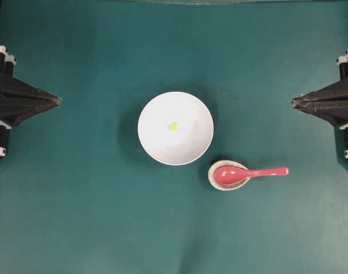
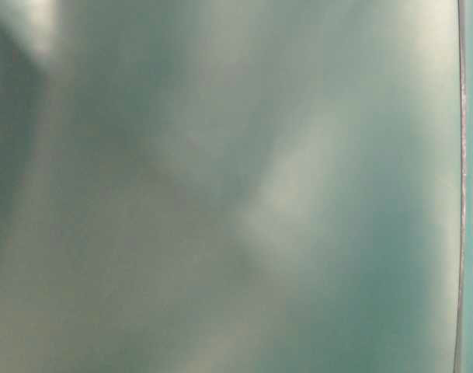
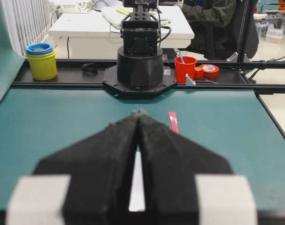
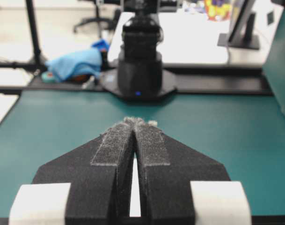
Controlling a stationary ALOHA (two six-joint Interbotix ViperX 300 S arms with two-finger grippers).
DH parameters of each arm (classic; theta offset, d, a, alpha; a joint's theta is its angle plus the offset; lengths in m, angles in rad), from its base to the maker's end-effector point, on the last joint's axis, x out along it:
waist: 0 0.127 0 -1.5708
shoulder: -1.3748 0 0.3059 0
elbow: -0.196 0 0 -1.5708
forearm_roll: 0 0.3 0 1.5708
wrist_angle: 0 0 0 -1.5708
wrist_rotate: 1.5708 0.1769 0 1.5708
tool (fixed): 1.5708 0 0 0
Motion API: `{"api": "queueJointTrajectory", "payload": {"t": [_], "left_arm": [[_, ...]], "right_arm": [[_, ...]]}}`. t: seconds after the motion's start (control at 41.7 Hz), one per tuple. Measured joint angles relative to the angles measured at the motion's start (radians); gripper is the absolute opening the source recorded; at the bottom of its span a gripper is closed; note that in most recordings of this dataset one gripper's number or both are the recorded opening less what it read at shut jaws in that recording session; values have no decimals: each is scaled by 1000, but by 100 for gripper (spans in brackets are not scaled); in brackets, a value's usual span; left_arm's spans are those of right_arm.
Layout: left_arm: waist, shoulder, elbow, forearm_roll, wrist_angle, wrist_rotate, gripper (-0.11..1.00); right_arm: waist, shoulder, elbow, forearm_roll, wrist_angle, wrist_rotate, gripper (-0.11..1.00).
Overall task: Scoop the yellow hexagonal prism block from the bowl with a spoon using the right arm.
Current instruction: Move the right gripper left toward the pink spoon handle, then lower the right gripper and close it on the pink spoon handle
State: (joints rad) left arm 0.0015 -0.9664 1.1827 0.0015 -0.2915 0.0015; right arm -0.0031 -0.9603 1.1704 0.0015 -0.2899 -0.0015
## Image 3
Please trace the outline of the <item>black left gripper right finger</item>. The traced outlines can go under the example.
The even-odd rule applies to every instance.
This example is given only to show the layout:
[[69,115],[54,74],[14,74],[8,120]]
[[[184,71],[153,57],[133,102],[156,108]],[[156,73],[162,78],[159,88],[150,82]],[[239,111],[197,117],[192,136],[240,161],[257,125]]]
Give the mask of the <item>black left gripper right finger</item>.
[[139,116],[139,134],[149,222],[197,225],[195,175],[232,174],[229,162],[145,114]]

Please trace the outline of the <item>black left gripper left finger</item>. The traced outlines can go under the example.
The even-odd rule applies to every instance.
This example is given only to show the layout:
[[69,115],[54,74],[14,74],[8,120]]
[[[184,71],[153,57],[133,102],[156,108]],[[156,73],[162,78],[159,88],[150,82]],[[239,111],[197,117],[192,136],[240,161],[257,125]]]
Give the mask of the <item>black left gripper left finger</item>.
[[122,225],[126,223],[138,117],[130,115],[103,131],[39,161],[34,174],[69,174],[63,206],[68,225]]

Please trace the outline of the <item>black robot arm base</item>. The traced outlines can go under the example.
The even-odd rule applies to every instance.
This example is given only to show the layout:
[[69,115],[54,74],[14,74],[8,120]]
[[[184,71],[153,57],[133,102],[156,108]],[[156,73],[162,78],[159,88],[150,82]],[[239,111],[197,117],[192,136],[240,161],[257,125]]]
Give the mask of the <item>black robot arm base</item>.
[[158,9],[157,0],[124,0],[132,8],[122,21],[123,46],[117,52],[117,80],[130,87],[146,88],[163,81],[163,50],[160,43],[161,19],[150,13]]

